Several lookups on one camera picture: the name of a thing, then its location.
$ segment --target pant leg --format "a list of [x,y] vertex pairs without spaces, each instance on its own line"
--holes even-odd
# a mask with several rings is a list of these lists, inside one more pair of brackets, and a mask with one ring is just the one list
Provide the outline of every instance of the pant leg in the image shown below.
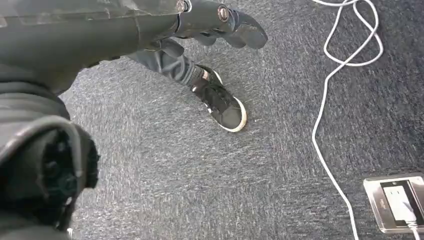
[[128,55],[128,57],[153,72],[189,87],[193,85],[194,79],[203,74],[202,69],[186,56],[182,55],[175,58],[162,50],[155,52],[140,50]]
[[0,240],[71,240],[67,232],[0,210]]

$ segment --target prosthetic arm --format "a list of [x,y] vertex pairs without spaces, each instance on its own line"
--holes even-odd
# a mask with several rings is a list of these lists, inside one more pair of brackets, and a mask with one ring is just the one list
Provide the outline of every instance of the prosthetic arm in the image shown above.
[[64,238],[77,197],[96,186],[96,146],[57,97],[80,70],[138,50],[180,56],[172,37],[268,40],[209,0],[2,0],[0,36],[0,240]]

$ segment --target floor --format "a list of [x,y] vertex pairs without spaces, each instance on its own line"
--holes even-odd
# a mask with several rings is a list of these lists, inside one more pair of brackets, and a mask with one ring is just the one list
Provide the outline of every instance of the floor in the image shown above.
[[[378,230],[362,184],[424,168],[424,4],[373,2],[385,53],[332,78],[317,140],[360,239],[412,239]],[[353,239],[311,141],[324,79],[337,67],[323,53],[337,9],[310,0],[226,3],[263,24],[265,48],[184,44],[244,101],[243,132],[220,129],[188,89],[127,58],[84,70],[61,96],[102,155],[98,187],[75,214],[80,239]],[[358,8],[374,24],[368,5]],[[367,36],[349,7],[329,51],[344,59]],[[377,53],[373,40],[356,61]]]

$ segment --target sneaker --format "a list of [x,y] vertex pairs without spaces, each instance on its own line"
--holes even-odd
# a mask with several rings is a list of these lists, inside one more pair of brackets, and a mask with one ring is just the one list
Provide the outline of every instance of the sneaker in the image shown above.
[[243,103],[229,93],[220,75],[208,67],[199,65],[208,75],[193,83],[191,91],[206,105],[213,119],[225,130],[236,133],[243,129],[248,115]]

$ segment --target white shoe sole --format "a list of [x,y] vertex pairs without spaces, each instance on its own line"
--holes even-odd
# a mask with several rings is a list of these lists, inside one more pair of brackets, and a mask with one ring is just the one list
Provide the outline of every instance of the white shoe sole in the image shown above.
[[[212,71],[213,71],[213,73],[216,75],[216,77],[218,78],[218,80],[221,82],[221,84],[222,85],[224,85],[224,83],[223,83],[223,80],[221,79],[221,76],[215,71],[215,70],[213,70],[213,69],[211,69]],[[248,121],[248,113],[247,113],[247,111],[246,111],[246,108],[245,108],[245,106],[243,105],[243,103],[237,98],[237,97],[235,97],[235,96],[232,96],[235,100],[237,100],[237,102],[238,102],[238,105],[240,105],[240,109],[241,109],[241,121],[240,121],[240,124],[237,126],[237,127],[235,127],[235,128],[233,128],[233,129],[230,129],[230,128],[226,128],[226,127],[224,127],[223,125],[221,125],[221,124],[219,124],[218,123],[218,121],[216,121],[216,123],[218,123],[218,125],[221,127],[221,128],[223,128],[223,129],[225,129],[225,130],[227,130],[228,132],[231,132],[231,133],[237,133],[237,132],[240,132],[244,127],[245,127],[245,125],[246,125],[246,122]]]

